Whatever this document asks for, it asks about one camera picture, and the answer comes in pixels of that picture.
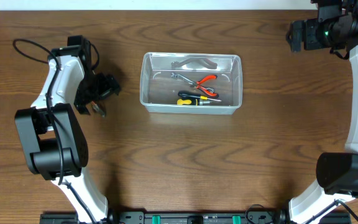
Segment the black orange nail puller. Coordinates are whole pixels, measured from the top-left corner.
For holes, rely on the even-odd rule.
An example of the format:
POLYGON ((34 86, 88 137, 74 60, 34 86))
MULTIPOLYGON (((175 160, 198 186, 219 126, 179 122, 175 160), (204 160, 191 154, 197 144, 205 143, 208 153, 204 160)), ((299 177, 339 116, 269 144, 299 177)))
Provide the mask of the black orange nail puller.
POLYGON ((92 101, 91 106, 92 106, 92 109, 93 109, 93 111, 95 113, 99 114, 103 118, 106 117, 106 109, 105 109, 104 105, 102 104, 102 102, 100 102, 100 101, 92 101))

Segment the slim black yellow screwdriver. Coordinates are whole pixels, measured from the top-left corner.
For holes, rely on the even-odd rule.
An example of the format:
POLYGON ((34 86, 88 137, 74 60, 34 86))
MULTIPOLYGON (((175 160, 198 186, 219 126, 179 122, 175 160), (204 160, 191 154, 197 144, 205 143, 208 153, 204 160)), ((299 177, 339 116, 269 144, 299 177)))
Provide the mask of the slim black yellow screwdriver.
POLYGON ((220 99, 203 96, 203 95, 200 95, 197 93, 191 93, 189 91, 179 91, 178 96, 181 98, 195 98, 195 99, 199 99, 199 100, 210 100, 210 101, 222 102, 222 100, 220 100, 220 99))

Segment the silver combination wrench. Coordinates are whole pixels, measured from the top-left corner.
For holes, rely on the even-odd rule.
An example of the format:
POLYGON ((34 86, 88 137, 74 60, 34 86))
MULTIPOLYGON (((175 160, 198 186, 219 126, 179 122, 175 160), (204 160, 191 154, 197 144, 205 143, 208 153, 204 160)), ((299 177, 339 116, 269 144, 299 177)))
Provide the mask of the silver combination wrench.
POLYGON ((171 73, 171 77, 174 78, 174 79, 182 80, 182 81, 184 81, 185 83, 189 84, 189 85, 192 86, 192 87, 197 86, 197 83, 196 83, 196 82, 194 82, 193 80, 190 80, 190 79, 187 78, 186 76, 181 75, 181 74, 179 74, 179 73, 172 72, 172 73, 171 73))

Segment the stubby yellow black screwdriver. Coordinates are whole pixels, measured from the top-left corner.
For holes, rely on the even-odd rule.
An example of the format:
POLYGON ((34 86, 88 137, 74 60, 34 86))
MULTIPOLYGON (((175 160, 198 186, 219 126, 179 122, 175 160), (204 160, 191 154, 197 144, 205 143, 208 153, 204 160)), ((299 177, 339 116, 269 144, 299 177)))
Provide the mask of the stubby yellow black screwdriver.
POLYGON ((187 99, 179 99, 177 100, 177 105, 193 105, 193 106, 205 106, 211 103, 210 100, 201 100, 197 98, 187 98, 187 99))

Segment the clear plastic container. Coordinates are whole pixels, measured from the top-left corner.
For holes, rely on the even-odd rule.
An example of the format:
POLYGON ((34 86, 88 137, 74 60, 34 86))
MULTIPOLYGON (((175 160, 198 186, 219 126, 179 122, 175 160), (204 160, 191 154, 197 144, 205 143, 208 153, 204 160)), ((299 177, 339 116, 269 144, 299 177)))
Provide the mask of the clear plastic container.
POLYGON ((155 113, 233 114, 242 105, 238 55, 148 52, 140 102, 155 113))

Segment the red handled pliers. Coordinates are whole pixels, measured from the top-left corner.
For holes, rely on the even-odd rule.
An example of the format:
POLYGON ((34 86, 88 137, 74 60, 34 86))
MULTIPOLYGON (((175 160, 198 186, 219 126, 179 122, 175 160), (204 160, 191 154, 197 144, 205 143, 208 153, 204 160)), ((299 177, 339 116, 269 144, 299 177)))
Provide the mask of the red handled pliers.
POLYGON ((201 80, 195 82, 193 85, 197 90, 204 93, 206 96, 211 98, 217 98, 219 94, 216 92, 216 90, 209 84, 211 80, 216 80, 216 75, 207 75, 201 80))

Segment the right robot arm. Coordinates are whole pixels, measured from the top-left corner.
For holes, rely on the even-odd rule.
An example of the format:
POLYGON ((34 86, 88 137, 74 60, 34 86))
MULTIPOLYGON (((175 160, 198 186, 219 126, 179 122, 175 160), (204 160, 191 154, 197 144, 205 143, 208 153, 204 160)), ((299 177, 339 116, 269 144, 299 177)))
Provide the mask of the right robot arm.
POLYGON ((287 207, 274 223, 340 223, 338 206, 358 198, 358 0, 314 0, 318 16, 293 21, 286 35, 292 52, 329 49, 348 60, 352 70, 352 111, 344 152, 324 152, 316 165, 316 180, 287 207))

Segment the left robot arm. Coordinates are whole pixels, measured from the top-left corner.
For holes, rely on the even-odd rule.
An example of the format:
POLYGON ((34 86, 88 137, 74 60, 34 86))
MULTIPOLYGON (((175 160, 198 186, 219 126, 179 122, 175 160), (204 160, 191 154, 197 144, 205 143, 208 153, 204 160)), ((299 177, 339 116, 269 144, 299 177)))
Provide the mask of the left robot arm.
POLYGON ((88 144, 76 113, 101 116, 99 103, 121 87, 112 75, 95 73, 91 54, 97 48, 82 35, 70 36, 67 46, 47 51, 48 75, 37 99, 17 110, 14 121, 28 169, 56 185, 75 208, 73 213, 45 212, 41 223, 119 223, 119 215, 92 180, 88 144))

